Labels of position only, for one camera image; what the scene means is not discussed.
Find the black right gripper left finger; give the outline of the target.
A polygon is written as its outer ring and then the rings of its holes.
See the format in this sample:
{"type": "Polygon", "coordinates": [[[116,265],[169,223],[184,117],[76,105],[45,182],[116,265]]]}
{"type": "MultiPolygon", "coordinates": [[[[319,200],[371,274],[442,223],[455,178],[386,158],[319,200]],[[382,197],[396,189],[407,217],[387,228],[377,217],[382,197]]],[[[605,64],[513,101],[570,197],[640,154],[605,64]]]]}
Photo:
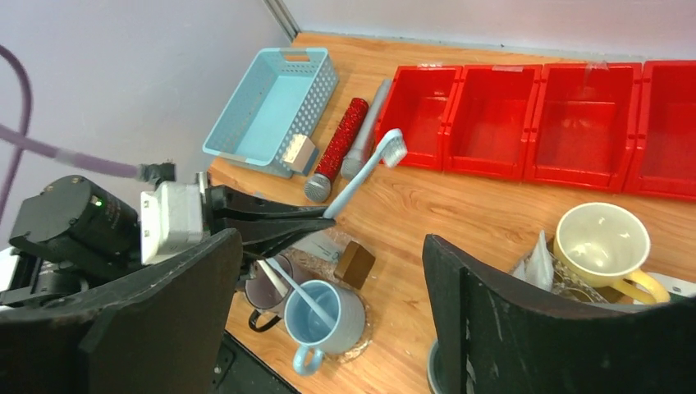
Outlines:
{"type": "Polygon", "coordinates": [[[207,392],[241,260],[228,229],[114,282],[3,311],[2,392],[207,392]]]}

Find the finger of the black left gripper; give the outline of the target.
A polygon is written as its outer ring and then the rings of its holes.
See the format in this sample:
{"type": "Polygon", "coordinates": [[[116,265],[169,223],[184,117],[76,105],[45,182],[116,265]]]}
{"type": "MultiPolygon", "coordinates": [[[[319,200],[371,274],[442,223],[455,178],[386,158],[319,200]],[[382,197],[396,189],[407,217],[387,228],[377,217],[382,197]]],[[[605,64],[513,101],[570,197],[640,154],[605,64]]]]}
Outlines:
{"type": "Polygon", "coordinates": [[[208,204],[215,218],[245,221],[271,219],[321,218],[326,206],[295,206],[255,195],[248,195],[230,186],[208,189],[208,204]]]}
{"type": "Polygon", "coordinates": [[[214,235],[227,228],[236,229],[242,239],[243,255],[246,259],[267,259],[275,257],[297,241],[317,231],[336,225],[329,218],[295,218],[244,221],[220,218],[210,225],[214,235]]]}

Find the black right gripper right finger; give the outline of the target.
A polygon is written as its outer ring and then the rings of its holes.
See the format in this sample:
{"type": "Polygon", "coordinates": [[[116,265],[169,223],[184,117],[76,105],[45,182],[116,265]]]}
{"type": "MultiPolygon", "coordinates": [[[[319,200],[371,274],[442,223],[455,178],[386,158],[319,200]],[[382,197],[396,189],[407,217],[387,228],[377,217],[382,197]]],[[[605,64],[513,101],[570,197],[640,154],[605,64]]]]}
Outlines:
{"type": "Polygon", "coordinates": [[[539,290],[437,235],[424,276],[444,393],[692,393],[695,300],[592,305],[539,290]]]}

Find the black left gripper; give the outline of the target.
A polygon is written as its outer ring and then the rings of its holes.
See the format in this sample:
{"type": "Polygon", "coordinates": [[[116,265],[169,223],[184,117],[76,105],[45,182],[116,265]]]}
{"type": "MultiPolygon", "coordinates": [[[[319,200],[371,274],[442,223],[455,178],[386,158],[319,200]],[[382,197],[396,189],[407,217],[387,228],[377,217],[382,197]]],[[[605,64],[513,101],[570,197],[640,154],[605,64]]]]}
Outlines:
{"type": "Polygon", "coordinates": [[[138,213],[83,176],[64,176],[25,199],[9,244],[16,267],[3,307],[38,308],[143,267],[138,213]]]}

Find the light blue toothbrush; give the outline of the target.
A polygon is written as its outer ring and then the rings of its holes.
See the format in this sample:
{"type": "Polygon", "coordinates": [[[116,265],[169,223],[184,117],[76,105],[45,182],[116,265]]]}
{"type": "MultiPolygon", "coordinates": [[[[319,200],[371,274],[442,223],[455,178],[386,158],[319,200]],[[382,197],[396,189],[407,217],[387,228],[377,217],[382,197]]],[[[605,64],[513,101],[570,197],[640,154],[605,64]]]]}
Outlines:
{"type": "Polygon", "coordinates": [[[346,207],[357,190],[364,184],[381,161],[384,162],[386,167],[393,168],[407,154],[408,149],[401,129],[394,128],[389,130],[378,143],[377,148],[366,164],[324,211],[323,217],[334,219],[346,207]]]}
{"type": "Polygon", "coordinates": [[[279,273],[294,289],[295,293],[299,294],[300,297],[308,304],[308,306],[324,321],[324,323],[332,328],[336,320],[315,300],[313,299],[302,287],[299,285],[293,277],[288,274],[282,266],[273,258],[266,259],[267,263],[279,273]]]}

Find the white toothbrush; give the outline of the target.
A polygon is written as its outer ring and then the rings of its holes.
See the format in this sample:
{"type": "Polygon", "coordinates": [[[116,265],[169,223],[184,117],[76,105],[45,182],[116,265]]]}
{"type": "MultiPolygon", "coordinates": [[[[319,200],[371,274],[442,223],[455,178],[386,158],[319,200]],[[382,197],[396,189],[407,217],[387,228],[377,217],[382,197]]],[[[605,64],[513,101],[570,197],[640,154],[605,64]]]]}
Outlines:
{"type": "Polygon", "coordinates": [[[277,273],[277,270],[272,268],[266,260],[258,260],[257,265],[265,273],[266,277],[272,283],[279,296],[284,298],[288,294],[289,289],[282,277],[277,273]]]}

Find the purple grey mug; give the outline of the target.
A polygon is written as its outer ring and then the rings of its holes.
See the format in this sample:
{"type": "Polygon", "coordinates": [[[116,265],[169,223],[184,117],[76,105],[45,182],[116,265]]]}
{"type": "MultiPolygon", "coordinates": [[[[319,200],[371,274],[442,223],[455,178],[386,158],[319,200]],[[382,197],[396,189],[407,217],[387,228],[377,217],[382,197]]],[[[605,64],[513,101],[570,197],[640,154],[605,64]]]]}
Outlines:
{"type": "MultiPolygon", "coordinates": [[[[313,278],[306,268],[287,259],[284,255],[279,254],[275,259],[298,284],[313,278]]],[[[282,281],[288,287],[288,292],[284,296],[278,292],[263,270],[259,270],[255,279],[246,282],[245,295],[254,307],[248,319],[248,325],[252,331],[266,332],[282,320],[287,299],[294,291],[285,279],[282,278],[282,281]]]]}

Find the grey green mug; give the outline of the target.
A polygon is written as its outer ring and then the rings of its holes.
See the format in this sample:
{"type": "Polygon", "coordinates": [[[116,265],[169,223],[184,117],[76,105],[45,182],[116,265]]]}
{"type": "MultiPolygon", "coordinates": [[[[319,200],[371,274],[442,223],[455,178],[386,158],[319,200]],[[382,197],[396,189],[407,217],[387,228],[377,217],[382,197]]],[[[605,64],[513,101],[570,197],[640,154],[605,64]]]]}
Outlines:
{"type": "Polygon", "coordinates": [[[431,394],[443,394],[442,385],[439,382],[437,376],[437,356],[438,356],[438,340],[434,340],[429,352],[428,352],[428,362],[426,367],[426,374],[428,380],[428,388],[431,394]]]}

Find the clear textured plastic sheet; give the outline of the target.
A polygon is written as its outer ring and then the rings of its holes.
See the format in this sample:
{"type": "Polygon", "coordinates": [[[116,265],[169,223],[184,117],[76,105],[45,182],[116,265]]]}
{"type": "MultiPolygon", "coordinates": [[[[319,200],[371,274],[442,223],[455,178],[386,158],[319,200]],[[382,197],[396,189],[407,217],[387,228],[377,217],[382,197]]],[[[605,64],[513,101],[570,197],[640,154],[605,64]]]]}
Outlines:
{"type": "MultiPolygon", "coordinates": [[[[529,254],[523,256],[508,273],[513,277],[525,281],[524,263],[529,254]]],[[[553,258],[554,278],[552,290],[553,295],[560,296],[567,300],[573,300],[589,304],[608,304],[609,301],[594,288],[582,282],[580,278],[567,267],[553,258]]]]}

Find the light blue mug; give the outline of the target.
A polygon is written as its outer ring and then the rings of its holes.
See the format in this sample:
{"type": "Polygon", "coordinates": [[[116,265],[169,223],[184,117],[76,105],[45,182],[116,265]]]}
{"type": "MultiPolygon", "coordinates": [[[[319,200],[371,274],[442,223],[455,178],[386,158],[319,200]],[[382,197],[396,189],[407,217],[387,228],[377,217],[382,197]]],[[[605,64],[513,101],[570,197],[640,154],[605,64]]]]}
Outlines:
{"type": "Polygon", "coordinates": [[[284,312],[286,330],[299,345],[292,364],[301,376],[316,373],[325,355],[347,352],[361,338],[366,316],[359,296],[346,288],[322,280],[310,280],[300,288],[321,308],[325,318],[293,292],[284,312]]]}

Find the cream yellow mug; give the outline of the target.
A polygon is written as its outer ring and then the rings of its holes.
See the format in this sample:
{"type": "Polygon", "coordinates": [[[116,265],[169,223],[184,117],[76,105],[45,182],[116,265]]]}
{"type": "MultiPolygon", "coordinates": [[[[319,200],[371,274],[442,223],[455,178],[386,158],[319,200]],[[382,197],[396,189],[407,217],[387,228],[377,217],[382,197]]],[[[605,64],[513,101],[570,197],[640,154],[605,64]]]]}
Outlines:
{"type": "Polygon", "coordinates": [[[592,288],[610,287],[645,305],[667,303],[667,289],[642,270],[651,251],[644,224],[620,206],[592,202],[563,214],[552,253],[592,288]]]}

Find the red bin with toothpaste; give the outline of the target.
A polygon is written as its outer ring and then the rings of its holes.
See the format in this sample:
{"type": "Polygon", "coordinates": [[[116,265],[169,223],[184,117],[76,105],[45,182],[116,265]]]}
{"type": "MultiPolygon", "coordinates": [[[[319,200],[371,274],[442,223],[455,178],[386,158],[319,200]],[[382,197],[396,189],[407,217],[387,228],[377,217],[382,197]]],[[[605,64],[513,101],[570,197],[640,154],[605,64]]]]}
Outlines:
{"type": "Polygon", "coordinates": [[[622,191],[637,136],[640,62],[544,66],[524,180],[622,191]]]}

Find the red glitter microphone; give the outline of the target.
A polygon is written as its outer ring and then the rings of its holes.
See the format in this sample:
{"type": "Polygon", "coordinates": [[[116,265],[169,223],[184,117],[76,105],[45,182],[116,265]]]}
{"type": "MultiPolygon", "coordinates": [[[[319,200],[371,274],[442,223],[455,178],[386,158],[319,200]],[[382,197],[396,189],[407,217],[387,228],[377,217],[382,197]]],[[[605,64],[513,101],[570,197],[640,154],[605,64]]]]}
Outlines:
{"type": "Polygon", "coordinates": [[[327,200],[343,158],[350,151],[368,110],[369,103],[365,99],[353,98],[350,101],[314,173],[305,182],[304,194],[308,200],[315,203],[327,200]]]}

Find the white toy brick block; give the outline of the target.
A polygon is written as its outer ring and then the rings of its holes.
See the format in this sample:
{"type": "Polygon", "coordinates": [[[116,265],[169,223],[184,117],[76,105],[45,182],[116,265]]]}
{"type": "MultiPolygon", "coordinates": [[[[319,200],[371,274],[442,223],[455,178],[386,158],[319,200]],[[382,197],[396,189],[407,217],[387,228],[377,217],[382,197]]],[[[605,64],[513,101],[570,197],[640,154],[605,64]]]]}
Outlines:
{"type": "Polygon", "coordinates": [[[308,176],[318,157],[318,148],[307,135],[294,134],[282,155],[282,161],[294,173],[308,176]]]}

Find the light blue plastic basket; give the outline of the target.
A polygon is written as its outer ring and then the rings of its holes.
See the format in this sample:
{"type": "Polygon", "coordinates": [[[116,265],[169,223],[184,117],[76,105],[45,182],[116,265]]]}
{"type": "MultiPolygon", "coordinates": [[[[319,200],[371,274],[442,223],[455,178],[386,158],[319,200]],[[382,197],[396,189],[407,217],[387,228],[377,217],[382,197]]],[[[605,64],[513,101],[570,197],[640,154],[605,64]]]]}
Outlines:
{"type": "Polygon", "coordinates": [[[314,133],[339,81],[326,48],[265,48],[250,64],[203,142],[230,164],[290,178],[282,156],[314,133]]]}

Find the silver microphone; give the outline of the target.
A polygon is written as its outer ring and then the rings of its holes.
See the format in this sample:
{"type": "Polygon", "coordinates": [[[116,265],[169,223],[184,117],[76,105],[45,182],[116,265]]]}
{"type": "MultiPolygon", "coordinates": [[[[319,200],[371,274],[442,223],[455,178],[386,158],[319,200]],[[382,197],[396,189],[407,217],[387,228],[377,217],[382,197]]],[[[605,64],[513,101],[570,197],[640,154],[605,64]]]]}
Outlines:
{"type": "Polygon", "coordinates": [[[343,158],[341,176],[348,181],[358,174],[369,159],[374,144],[374,127],[391,87],[392,79],[382,81],[373,97],[372,105],[367,111],[354,143],[348,154],[343,158]]]}

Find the green white chessboard mat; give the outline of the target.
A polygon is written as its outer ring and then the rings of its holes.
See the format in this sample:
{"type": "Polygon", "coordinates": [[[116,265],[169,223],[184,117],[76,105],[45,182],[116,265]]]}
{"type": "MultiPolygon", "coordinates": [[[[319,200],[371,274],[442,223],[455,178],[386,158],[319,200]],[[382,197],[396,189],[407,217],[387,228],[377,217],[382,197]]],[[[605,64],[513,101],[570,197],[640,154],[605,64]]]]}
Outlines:
{"type": "Polygon", "coordinates": [[[661,273],[648,273],[666,288],[670,294],[671,301],[682,300],[695,296],[695,283],[670,277],[661,273]]]}

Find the red bin with clear sheet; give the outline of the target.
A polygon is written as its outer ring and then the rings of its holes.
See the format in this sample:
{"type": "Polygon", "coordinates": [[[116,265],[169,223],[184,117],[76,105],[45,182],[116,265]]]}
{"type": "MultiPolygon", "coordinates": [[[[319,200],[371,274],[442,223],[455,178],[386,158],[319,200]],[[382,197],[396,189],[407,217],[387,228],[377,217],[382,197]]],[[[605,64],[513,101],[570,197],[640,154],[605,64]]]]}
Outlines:
{"type": "Polygon", "coordinates": [[[443,136],[443,170],[523,177],[543,66],[467,65],[443,136]]]}

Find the red bin with toothbrushes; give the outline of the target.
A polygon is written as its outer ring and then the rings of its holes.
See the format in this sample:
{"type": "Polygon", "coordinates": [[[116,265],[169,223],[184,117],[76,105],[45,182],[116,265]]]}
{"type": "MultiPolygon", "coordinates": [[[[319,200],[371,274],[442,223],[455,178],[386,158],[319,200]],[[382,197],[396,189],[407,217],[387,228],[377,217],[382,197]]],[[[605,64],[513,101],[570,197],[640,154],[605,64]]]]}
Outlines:
{"type": "Polygon", "coordinates": [[[647,61],[624,192],[695,200],[695,61],[647,61]]]}

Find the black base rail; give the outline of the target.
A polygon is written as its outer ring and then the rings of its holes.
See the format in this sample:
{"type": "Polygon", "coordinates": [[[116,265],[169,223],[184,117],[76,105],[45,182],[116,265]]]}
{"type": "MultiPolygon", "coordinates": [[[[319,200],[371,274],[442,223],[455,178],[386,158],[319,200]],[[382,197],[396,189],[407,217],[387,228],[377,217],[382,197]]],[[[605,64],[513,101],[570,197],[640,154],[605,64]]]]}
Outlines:
{"type": "Polygon", "coordinates": [[[229,332],[223,333],[208,393],[300,394],[229,332]]]}

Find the left aluminium frame post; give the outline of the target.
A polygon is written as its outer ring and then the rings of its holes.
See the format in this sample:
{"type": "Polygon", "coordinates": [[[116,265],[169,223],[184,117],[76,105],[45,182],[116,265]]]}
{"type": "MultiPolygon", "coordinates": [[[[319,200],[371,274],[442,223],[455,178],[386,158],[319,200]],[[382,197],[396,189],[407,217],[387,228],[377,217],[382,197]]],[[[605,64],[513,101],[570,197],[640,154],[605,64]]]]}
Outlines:
{"type": "Polygon", "coordinates": [[[263,2],[288,39],[291,42],[294,41],[301,29],[285,2],[283,0],[263,0],[263,2]]]}

